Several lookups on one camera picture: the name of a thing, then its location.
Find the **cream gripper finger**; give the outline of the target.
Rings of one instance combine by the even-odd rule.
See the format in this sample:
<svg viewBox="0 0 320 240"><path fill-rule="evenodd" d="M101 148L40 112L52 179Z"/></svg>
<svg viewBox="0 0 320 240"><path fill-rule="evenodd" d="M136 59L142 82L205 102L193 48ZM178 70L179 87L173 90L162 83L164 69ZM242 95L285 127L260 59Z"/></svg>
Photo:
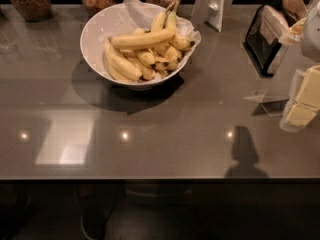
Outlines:
<svg viewBox="0 0 320 240"><path fill-rule="evenodd" d="M300 19L293 24L284 34L280 36L278 41L283 45L299 44L302 37L302 30L306 22L305 18Z"/></svg>

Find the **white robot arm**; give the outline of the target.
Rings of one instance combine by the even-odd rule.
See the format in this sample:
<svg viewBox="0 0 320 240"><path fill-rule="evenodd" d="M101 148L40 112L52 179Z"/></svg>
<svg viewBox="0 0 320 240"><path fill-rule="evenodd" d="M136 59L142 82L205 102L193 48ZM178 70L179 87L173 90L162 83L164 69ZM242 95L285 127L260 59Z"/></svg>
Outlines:
<svg viewBox="0 0 320 240"><path fill-rule="evenodd" d="M299 44L302 55L315 62L306 71L297 69L292 77L289 100L285 105L279 126L296 133L304 129L320 111L320 19L303 18L284 33L279 42Z"/></svg>

